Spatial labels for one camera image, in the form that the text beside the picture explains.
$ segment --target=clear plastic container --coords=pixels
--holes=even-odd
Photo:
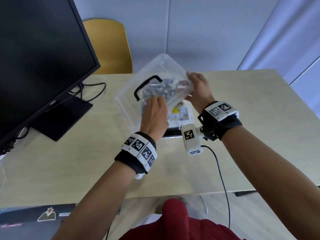
[[[187,78],[186,71],[167,54],[160,54],[116,92],[114,101],[121,108],[133,133],[140,128],[146,100],[154,95],[165,97],[169,126],[181,127],[194,122],[192,109],[190,105],[189,108],[184,105],[188,115],[180,109],[178,117],[177,113],[173,113],[173,108],[192,91],[193,85]]]

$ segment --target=forearm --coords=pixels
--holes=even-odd
[[[320,190],[316,185],[242,126],[228,130],[222,142],[246,178],[296,238],[320,239]]]
[[[101,240],[114,220],[136,172],[115,161],[85,195],[52,240]]]

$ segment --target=red shirt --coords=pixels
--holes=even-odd
[[[189,217],[186,206],[178,199],[167,200],[162,216],[153,223],[129,230],[120,240],[240,240],[225,226]]]

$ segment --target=floor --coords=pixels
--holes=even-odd
[[[224,193],[203,194],[208,206],[208,219],[228,225],[228,207]],[[205,206],[199,195],[184,195],[187,202],[205,213]],[[270,207],[258,193],[236,197],[228,194],[231,208],[231,230],[241,239],[295,239],[285,228]],[[152,197],[126,200],[120,214],[114,219],[108,240],[119,239],[148,214],[154,213],[158,204],[169,197]]]

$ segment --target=chair backrest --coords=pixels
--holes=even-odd
[[[83,22],[101,68],[94,74],[132,73],[132,59],[124,26],[114,20]]]

